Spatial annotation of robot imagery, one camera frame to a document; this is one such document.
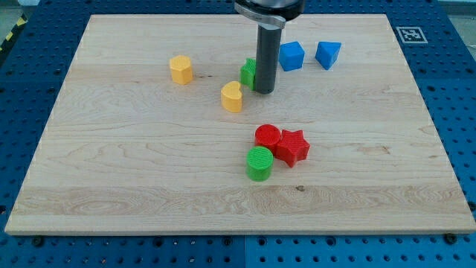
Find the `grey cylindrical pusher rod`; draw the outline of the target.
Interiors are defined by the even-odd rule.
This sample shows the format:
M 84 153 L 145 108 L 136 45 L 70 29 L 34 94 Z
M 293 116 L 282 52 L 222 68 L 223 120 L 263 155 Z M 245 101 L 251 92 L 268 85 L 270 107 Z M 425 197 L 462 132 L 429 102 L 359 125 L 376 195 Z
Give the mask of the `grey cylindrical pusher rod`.
M 282 30 L 258 25 L 255 91 L 267 95 L 274 91 Z

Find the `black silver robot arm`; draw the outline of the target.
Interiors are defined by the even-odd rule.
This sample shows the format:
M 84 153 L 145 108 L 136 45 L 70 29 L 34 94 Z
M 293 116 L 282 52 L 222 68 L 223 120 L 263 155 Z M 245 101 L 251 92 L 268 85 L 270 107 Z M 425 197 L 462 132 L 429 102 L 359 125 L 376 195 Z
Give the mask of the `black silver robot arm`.
M 304 11 L 305 0 L 235 0 L 234 9 L 257 23 L 254 91 L 274 91 L 282 30 Z

